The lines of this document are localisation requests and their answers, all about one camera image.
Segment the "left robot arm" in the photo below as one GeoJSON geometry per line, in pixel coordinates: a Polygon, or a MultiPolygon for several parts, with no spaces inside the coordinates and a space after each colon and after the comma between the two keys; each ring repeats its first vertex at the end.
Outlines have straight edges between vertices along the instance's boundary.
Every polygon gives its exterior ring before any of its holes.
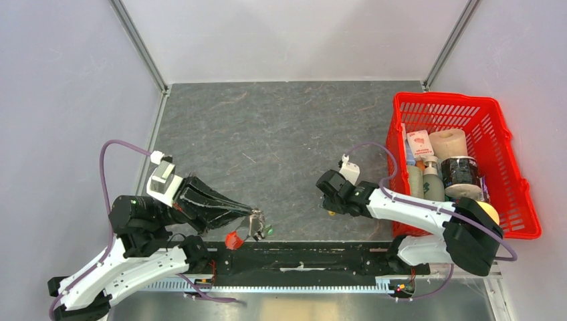
{"type": "Polygon", "coordinates": [[[214,191],[195,175],[149,179],[145,197],[123,195],[109,212],[109,244],[68,277],[53,277],[51,320],[99,320],[161,278],[200,274],[211,254],[202,234],[261,211],[214,191]]]}

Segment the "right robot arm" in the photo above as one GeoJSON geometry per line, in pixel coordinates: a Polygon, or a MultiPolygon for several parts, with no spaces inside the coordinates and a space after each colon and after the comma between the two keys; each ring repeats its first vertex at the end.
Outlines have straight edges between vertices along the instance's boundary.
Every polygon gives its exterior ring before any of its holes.
{"type": "Polygon", "coordinates": [[[491,205],[463,197],[456,202],[428,201],[395,193],[382,184],[354,185],[335,170],[316,183],[323,207],[338,214],[402,223],[428,234],[402,235],[386,255],[387,268],[396,274],[426,263],[451,263],[462,270],[487,276],[503,246],[503,230],[489,214],[491,205]]]}

